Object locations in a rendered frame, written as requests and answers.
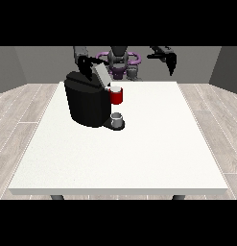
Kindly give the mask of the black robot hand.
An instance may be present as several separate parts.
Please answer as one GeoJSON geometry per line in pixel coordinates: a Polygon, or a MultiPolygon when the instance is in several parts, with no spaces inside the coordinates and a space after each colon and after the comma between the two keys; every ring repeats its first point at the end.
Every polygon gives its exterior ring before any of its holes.
{"type": "Polygon", "coordinates": [[[173,75],[177,66],[177,55],[175,53],[154,53],[148,55],[147,58],[165,62],[169,69],[169,74],[173,75]]]}
{"type": "Polygon", "coordinates": [[[87,56],[79,56],[77,61],[80,72],[89,80],[92,80],[91,62],[87,56]]]}

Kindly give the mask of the black coffee machine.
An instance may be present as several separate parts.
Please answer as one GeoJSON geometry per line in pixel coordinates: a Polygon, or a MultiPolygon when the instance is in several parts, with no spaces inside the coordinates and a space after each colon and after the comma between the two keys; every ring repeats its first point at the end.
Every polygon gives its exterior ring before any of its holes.
{"type": "Polygon", "coordinates": [[[64,87],[71,117],[77,123],[92,128],[107,127],[113,131],[125,128],[125,121],[119,128],[111,126],[109,89],[103,87],[97,75],[89,81],[81,72],[72,71],[66,76],[64,87]]]}

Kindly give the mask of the red pod holder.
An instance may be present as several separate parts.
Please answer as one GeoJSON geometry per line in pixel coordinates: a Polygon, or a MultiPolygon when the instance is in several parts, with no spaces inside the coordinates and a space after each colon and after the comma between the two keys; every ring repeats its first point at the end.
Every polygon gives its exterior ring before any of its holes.
{"type": "Polygon", "coordinates": [[[123,89],[120,86],[112,86],[109,89],[110,103],[119,105],[123,102],[123,89]]]}

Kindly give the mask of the small grey cup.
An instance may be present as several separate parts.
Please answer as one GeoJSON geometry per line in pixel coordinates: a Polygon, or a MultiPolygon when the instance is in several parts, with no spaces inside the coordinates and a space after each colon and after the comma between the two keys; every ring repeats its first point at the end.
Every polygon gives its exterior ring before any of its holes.
{"type": "Polygon", "coordinates": [[[114,128],[119,128],[123,124],[123,116],[120,112],[114,112],[110,116],[110,120],[111,120],[111,126],[114,128]]]}

